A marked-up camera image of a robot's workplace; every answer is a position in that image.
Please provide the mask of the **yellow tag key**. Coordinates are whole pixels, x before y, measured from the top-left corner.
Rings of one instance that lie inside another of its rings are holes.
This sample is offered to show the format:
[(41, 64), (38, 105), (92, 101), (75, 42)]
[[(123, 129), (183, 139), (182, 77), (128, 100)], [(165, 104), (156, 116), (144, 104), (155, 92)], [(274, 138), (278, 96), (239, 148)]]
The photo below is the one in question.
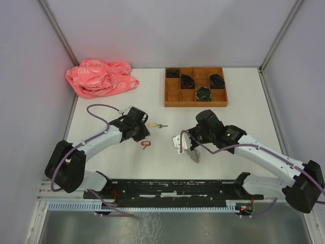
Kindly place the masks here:
[(162, 124), (158, 124), (158, 123), (149, 123), (148, 124), (150, 128), (164, 128), (164, 127), (167, 127), (167, 125), (162, 125)]

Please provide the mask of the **wooden compartment tray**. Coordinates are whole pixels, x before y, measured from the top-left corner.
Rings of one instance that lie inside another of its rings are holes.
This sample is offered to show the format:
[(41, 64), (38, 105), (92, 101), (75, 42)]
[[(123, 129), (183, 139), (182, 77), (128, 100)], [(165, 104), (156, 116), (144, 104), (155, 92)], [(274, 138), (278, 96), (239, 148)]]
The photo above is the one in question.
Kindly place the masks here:
[[(166, 69), (180, 69), (182, 74), (191, 76), (195, 83), (195, 89), (181, 89), (180, 77), (167, 78)], [(224, 79), (222, 67), (167, 67), (165, 68), (165, 107), (226, 107), (228, 96), (226, 86), (224, 89), (211, 89), (210, 76), (219, 74)], [(212, 94), (212, 101), (199, 102), (196, 100), (196, 91), (200, 87), (207, 87)]]

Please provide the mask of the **metal key organiser disc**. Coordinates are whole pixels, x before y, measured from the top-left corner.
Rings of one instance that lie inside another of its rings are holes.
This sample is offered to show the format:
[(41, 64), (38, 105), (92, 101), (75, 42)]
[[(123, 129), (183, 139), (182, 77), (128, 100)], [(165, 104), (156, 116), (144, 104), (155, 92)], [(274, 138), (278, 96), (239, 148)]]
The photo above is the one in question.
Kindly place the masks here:
[(185, 149), (184, 151), (187, 153), (187, 155), (190, 157), (190, 159), (192, 161), (194, 161), (197, 164), (200, 162), (200, 160), (201, 160), (201, 154), (200, 154), (200, 152), (196, 148), (193, 149), (193, 150), (191, 150), (191, 149)]

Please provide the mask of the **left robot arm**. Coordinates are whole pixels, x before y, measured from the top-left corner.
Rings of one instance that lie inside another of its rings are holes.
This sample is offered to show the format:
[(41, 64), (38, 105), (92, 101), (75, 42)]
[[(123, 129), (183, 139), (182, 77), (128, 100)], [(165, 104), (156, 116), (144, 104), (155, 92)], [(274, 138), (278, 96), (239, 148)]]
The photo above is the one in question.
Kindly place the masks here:
[(139, 142), (150, 135), (145, 125), (148, 115), (143, 110), (130, 106), (121, 111), (103, 104), (103, 107), (112, 108), (120, 114), (119, 118), (108, 122), (90, 111), (90, 108), (95, 106), (100, 104), (90, 105), (86, 111), (104, 122), (105, 127), (96, 134), (74, 143), (66, 140), (57, 143), (45, 169), (45, 175), (51, 180), (51, 191), (63, 190), (72, 193), (77, 189), (93, 190), (101, 198), (108, 198), (112, 194), (111, 180), (99, 171), (87, 171), (86, 163), (110, 146), (129, 139)]

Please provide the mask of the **black rolled band top-left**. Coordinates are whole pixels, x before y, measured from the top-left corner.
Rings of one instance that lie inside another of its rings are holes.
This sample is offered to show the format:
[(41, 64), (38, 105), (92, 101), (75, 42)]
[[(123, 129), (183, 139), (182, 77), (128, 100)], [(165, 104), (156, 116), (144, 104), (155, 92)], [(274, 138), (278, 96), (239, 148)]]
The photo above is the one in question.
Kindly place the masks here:
[(166, 77), (167, 78), (179, 78), (180, 77), (180, 69), (178, 69), (178, 68), (166, 69)]

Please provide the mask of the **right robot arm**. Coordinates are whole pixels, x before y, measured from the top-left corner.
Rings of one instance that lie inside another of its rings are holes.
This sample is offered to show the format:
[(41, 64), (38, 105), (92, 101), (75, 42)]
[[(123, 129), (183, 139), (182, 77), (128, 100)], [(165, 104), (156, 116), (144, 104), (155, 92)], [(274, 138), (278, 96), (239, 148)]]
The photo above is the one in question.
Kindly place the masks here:
[(237, 198), (263, 195), (284, 199), (291, 207), (305, 214), (320, 203), (319, 197), (324, 194), (324, 178), (317, 162), (310, 160), (304, 163), (278, 153), (244, 130), (234, 125), (225, 126), (210, 109), (200, 112), (196, 121), (196, 126), (181, 136), (182, 143), (191, 143), (190, 150), (211, 143), (217, 148), (216, 154), (228, 151), (273, 174), (273, 177), (245, 174), (244, 179), (233, 186)]

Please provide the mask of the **black rolled band centre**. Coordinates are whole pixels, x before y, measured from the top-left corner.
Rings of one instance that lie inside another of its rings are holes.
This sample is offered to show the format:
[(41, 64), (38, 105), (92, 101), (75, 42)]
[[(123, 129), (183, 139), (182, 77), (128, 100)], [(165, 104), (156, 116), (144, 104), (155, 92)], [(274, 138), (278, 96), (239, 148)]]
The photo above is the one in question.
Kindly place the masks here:
[(195, 89), (196, 83), (194, 79), (189, 76), (182, 74), (180, 76), (180, 84), (181, 84), (181, 89)]

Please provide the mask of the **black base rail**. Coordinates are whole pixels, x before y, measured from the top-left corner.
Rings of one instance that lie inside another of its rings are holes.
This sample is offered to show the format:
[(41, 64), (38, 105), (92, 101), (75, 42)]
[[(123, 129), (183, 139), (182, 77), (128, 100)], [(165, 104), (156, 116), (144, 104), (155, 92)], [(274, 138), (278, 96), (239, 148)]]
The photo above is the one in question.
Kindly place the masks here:
[(112, 179), (96, 192), (103, 199), (135, 200), (140, 197), (208, 197), (210, 200), (263, 200), (263, 195), (251, 195), (240, 180), (219, 179)]

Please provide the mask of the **pink plastic bag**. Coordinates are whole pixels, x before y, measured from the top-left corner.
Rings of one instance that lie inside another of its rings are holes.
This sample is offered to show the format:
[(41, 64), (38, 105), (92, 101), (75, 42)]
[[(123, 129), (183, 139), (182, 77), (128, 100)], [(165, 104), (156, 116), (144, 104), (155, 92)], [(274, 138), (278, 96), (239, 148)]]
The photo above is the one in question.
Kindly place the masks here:
[(83, 99), (109, 97), (137, 88), (139, 80), (131, 75), (128, 62), (84, 59), (66, 72), (66, 79), (77, 96)]

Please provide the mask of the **black rolled band right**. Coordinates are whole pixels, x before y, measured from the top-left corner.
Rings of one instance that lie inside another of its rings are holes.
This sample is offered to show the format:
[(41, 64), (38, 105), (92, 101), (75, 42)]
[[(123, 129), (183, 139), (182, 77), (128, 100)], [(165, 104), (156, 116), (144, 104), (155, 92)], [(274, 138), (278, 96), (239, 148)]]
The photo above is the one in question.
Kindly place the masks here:
[(209, 80), (211, 89), (224, 89), (225, 81), (219, 74), (212, 74)]

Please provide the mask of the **red tag key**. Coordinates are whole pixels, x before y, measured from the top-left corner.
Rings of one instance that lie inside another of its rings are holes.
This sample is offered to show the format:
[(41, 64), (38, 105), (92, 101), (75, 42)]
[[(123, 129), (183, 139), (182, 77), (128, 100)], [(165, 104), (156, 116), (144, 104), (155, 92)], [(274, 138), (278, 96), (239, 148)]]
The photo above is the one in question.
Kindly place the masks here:
[(142, 141), (141, 145), (142, 145), (143, 149), (145, 149), (151, 145), (151, 142), (150, 141)]

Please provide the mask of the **blue yellow rolled band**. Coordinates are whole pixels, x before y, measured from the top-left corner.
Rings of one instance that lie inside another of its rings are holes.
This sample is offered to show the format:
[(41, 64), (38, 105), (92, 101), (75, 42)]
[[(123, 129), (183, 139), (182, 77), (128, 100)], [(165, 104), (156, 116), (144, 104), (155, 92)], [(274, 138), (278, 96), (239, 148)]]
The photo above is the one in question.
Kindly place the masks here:
[(196, 91), (196, 100), (199, 102), (210, 102), (212, 101), (211, 91), (207, 87), (200, 87)]

